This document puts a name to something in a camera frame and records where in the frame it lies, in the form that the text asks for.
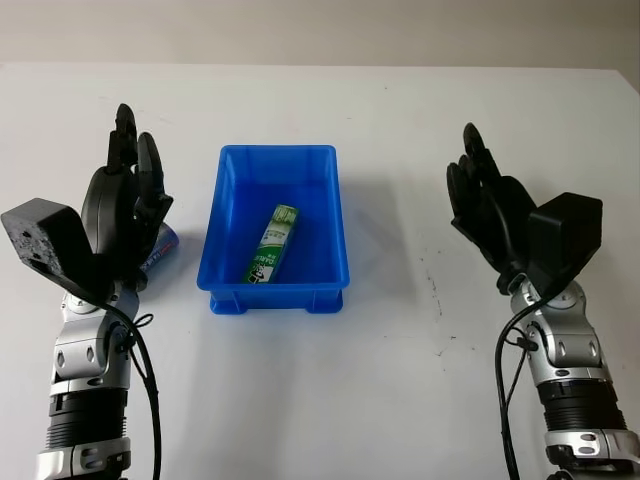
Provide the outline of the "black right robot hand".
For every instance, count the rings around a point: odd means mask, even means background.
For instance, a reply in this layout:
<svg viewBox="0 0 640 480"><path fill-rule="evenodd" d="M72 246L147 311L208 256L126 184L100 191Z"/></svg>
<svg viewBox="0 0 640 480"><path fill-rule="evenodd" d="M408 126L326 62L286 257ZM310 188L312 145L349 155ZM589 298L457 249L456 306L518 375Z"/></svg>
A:
<svg viewBox="0 0 640 480"><path fill-rule="evenodd" d="M471 122L464 127L463 142L465 154L446 170L451 224L478 247L498 273L499 292L508 295L514 280L526 272L526 223L536 205L516 178L500 173Z"/></svg>

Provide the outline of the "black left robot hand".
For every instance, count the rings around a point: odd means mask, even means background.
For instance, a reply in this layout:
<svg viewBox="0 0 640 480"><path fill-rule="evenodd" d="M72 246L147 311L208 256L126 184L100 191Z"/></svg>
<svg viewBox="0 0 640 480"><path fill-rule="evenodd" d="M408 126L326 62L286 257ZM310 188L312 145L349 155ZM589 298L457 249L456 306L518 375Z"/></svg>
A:
<svg viewBox="0 0 640 480"><path fill-rule="evenodd" d="M120 104L106 165L91 178L81 212L91 248L113 280L146 288L143 264L172 203L153 136L139 134L132 109Z"/></svg>

